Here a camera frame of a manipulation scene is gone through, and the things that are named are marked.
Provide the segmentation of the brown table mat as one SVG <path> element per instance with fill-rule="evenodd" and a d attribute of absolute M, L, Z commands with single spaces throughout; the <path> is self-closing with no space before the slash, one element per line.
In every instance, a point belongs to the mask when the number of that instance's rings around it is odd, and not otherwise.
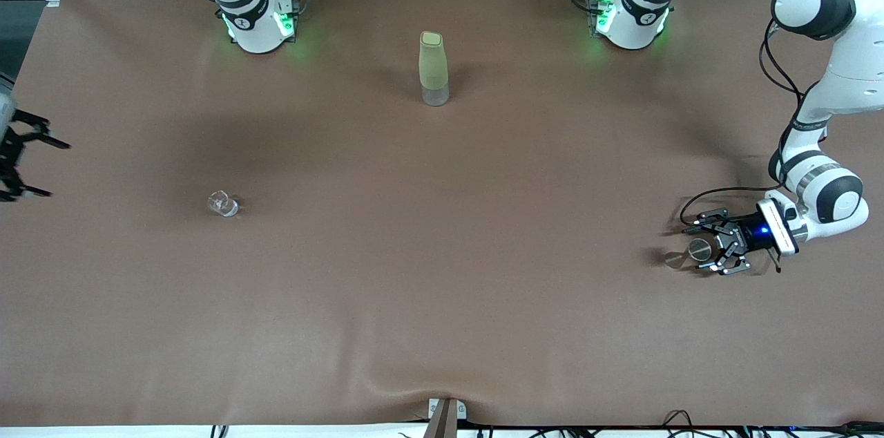
<path fill-rule="evenodd" d="M 311 0 L 253 56 L 206 0 L 61 0 L 13 91 L 70 149 L 0 204 L 0 426 L 884 420 L 884 111 L 822 145 L 865 226 L 665 265 L 683 202 L 769 182 L 768 3 L 676 0 L 628 52 L 567 0 Z"/>

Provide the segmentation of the green bottle with clear base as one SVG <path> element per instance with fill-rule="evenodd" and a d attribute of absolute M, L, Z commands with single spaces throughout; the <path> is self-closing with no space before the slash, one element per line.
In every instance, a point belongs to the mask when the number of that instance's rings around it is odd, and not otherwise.
<path fill-rule="evenodd" d="M 419 44 L 418 73 L 423 101 L 433 107 L 442 106 L 450 97 L 450 77 L 444 39 L 438 32 L 423 31 Z"/>

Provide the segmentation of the steel double jigger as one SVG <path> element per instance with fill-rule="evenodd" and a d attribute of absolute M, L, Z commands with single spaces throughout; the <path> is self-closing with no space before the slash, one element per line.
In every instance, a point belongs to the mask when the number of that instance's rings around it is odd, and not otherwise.
<path fill-rule="evenodd" d="M 697 267 L 711 260 L 715 247 L 705 238 L 692 239 L 682 251 L 667 252 L 665 265 L 673 270 Z"/>

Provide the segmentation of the small clear glass beaker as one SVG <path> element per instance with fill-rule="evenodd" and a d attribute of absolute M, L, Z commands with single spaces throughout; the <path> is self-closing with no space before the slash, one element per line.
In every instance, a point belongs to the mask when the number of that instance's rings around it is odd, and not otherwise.
<path fill-rule="evenodd" d="M 240 205 L 239 202 L 224 190 L 214 191 L 207 198 L 207 207 L 209 211 L 218 214 L 224 218 L 231 218 L 237 214 Z"/>

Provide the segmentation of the table edge mounting post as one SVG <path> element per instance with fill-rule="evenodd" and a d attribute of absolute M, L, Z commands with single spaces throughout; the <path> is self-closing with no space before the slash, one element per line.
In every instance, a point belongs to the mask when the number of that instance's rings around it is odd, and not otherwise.
<path fill-rule="evenodd" d="M 428 401 L 428 426 L 423 438 L 458 438 L 462 420 L 468 418 L 464 401 L 452 398 L 433 398 Z"/>

